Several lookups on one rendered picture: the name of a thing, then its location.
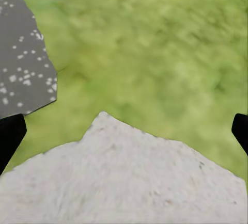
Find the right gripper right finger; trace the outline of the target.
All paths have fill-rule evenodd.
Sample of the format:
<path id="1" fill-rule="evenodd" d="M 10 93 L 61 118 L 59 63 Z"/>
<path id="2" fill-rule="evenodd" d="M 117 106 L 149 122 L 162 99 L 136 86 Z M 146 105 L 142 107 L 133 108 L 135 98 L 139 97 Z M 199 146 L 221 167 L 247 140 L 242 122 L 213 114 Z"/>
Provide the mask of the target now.
<path id="1" fill-rule="evenodd" d="M 248 155 L 248 116 L 236 114 L 231 131 Z"/>

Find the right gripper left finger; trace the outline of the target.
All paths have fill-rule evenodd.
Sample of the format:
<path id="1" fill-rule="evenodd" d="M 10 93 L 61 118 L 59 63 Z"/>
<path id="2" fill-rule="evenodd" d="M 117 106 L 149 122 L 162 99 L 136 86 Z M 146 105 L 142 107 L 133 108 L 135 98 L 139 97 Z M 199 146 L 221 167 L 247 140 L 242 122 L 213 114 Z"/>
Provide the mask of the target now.
<path id="1" fill-rule="evenodd" d="M 27 133 L 22 114 L 0 119 L 0 175 Z"/>

